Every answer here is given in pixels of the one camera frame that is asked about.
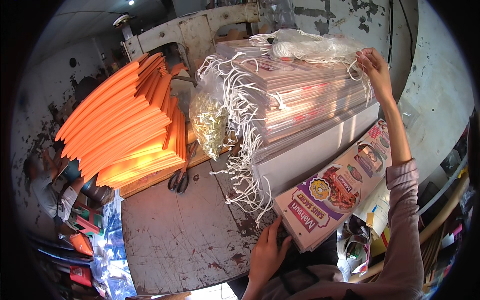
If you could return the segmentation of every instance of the food advertisement sign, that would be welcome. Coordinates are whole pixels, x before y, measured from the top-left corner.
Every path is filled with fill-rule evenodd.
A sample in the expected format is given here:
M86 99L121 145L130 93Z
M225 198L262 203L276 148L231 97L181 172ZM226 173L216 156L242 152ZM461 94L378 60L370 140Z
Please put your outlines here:
M297 241L307 247L341 225L391 165L386 123L379 120L340 157L275 201Z

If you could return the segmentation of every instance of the red bag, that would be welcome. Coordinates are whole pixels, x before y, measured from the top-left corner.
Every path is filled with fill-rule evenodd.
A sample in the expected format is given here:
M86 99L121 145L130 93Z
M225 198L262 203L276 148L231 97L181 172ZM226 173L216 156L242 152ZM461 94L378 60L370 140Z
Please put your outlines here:
M92 282L90 280L90 269L85 267L79 267L76 265L70 266L70 279L83 284L84 286L91 287Z

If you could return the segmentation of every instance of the yellow badge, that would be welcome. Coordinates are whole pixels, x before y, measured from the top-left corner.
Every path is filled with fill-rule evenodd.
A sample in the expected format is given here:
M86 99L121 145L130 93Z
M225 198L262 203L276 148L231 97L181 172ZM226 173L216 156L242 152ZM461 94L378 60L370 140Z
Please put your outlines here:
M330 196L330 186L322 178L314 178L310 181L310 194L313 198L323 201Z

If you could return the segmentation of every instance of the ceiling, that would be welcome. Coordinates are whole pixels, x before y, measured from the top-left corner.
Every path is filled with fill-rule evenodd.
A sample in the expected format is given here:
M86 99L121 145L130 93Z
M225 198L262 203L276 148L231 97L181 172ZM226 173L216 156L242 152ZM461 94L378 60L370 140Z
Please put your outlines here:
M66 0L47 24L30 58L37 63L84 38L119 32L113 22L124 12L134 15L132 25L154 23L167 15L162 0Z

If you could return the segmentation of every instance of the metal table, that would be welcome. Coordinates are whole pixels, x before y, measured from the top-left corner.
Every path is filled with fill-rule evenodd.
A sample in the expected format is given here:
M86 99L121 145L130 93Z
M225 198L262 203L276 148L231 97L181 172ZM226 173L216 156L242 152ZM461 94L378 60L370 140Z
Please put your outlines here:
M150 187L121 205L123 239L138 295L178 293L247 274L250 255L261 230L276 217L264 215L261 228L237 205L226 174L227 154L189 170L184 194L167 189L167 181Z

